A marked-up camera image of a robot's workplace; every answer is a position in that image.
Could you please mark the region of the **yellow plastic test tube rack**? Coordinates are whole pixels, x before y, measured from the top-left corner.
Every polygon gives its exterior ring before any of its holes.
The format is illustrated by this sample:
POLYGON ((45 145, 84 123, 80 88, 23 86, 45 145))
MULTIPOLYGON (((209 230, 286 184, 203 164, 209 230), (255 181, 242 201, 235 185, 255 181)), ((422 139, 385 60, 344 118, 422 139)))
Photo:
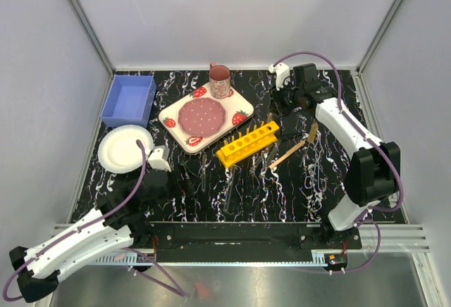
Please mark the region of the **yellow plastic test tube rack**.
POLYGON ((276 133, 279 129, 279 125, 271 121, 222 146, 216 152, 216 156, 225 168, 230 168, 276 142, 278 140, 276 133))

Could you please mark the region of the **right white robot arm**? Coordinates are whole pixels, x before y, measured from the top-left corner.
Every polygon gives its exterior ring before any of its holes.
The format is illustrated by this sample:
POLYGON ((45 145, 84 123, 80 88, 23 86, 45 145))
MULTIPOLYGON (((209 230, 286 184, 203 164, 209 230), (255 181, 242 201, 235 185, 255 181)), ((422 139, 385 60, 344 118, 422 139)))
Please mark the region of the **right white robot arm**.
POLYGON ((345 195, 326 219, 320 240, 335 248, 345 240, 345 230, 354 227, 366 212, 381 201, 400 193, 400 148, 385 143, 366 129, 348 110, 338 92, 324 85, 313 63, 289 68, 284 63, 270 65, 276 76, 272 98, 283 115, 295 108, 309 111, 339 141, 350 158, 344 180, 345 195))

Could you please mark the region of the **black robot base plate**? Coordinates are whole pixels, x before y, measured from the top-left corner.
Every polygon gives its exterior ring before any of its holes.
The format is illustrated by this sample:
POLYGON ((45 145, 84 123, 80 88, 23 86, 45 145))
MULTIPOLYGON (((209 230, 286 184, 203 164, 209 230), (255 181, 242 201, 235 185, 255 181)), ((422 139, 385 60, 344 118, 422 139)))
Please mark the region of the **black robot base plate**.
POLYGON ((334 232, 320 223, 163 223, 153 222, 135 242, 156 256, 216 254, 238 259, 299 260, 302 253, 360 250, 357 229, 334 232))

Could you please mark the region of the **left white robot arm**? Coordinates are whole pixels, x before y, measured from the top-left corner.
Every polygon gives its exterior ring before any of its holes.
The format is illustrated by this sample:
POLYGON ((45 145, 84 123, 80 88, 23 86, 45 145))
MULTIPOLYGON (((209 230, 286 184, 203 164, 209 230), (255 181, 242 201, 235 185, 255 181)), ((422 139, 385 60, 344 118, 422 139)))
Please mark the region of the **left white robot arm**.
POLYGON ((153 277, 148 279, 183 296, 180 285, 154 257, 134 248, 146 247, 152 240, 151 229, 138 221, 141 214, 130 206, 144 176, 143 165, 136 185, 120 203, 115 204, 112 198, 107 198, 50 240, 34 248, 18 246, 11 250, 9 256, 15 272, 4 286, 3 299, 10 302, 21 299, 28 303, 39 301, 53 293, 59 283, 72 273, 117 249, 134 253, 158 268, 173 286, 153 277))

